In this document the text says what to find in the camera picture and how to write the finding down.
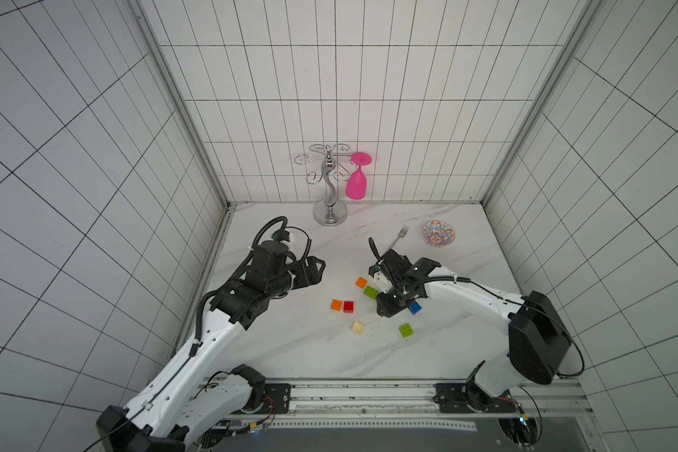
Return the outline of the small lime green lego brick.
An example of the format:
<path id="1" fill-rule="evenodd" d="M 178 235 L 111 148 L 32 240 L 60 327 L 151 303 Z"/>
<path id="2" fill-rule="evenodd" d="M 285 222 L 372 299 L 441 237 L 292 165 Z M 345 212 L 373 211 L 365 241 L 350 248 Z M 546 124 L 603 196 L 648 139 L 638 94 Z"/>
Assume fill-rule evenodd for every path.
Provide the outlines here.
<path id="1" fill-rule="evenodd" d="M 405 323 L 399 326 L 399 333 L 402 338 L 409 338 L 414 335 L 414 330 L 410 324 Z"/>

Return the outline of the cream white lego brick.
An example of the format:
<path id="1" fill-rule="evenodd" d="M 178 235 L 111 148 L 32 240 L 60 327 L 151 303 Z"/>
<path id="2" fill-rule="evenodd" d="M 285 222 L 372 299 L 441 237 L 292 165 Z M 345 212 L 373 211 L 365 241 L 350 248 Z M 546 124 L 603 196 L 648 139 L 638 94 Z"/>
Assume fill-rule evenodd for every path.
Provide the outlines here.
<path id="1" fill-rule="evenodd" d="M 362 335 L 365 330 L 365 325 L 359 321 L 355 321 L 351 327 L 351 331 L 357 335 Z"/>

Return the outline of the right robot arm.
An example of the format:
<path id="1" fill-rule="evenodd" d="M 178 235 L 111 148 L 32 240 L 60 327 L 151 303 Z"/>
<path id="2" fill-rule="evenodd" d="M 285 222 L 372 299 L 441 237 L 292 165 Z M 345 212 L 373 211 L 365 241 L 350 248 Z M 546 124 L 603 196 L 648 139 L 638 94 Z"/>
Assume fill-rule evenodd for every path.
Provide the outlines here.
<path id="1" fill-rule="evenodd" d="M 505 349 L 481 361 L 463 387 L 463 400 L 478 411 L 523 382 L 548 385 L 557 377 L 572 377 L 561 369 L 574 347 L 572 335 L 543 293 L 523 296 L 489 288 L 429 258 L 412 263 L 395 250 L 376 258 L 368 274 L 380 288 L 376 297 L 380 316 L 391 318 L 420 299 L 444 301 L 507 337 Z"/>

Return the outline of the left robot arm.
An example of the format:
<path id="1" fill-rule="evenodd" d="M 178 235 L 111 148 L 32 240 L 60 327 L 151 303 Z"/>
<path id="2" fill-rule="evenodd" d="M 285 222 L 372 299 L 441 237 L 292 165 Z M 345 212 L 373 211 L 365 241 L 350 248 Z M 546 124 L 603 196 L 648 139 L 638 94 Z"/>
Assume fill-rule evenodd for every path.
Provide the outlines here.
<path id="1" fill-rule="evenodd" d="M 185 451 L 229 415 L 259 410 L 266 378 L 248 365 L 230 370 L 204 395 L 199 386 L 271 301 L 320 284 L 325 268 L 323 260 L 308 253 L 295 256 L 284 241 L 253 244 L 232 276 L 201 298 L 194 337 L 125 406 L 109 406 L 99 416 L 101 446 L 107 451 Z"/>

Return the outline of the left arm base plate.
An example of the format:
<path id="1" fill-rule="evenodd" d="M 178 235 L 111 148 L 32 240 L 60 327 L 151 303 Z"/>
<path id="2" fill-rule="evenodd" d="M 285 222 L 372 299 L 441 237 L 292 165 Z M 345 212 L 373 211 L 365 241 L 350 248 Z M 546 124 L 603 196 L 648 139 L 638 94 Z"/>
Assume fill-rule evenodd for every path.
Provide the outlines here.
<path id="1" fill-rule="evenodd" d="M 291 402 L 292 385 L 289 383 L 268 383 L 263 397 L 255 408 L 242 408 L 241 414 L 287 414 Z"/>

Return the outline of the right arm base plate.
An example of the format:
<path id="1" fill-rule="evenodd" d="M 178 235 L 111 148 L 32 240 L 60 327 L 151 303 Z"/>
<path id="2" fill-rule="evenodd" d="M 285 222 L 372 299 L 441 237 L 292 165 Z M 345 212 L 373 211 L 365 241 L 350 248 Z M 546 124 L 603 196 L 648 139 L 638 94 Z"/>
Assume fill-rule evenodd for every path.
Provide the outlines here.
<path id="1" fill-rule="evenodd" d="M 445 382 L 435 384 L 432 401 L 438 405 L 441 414 L 514 414 L 516 406 L 508 399 L 490 397 L 474 384 L 469 389 L 463 382 Z"/>

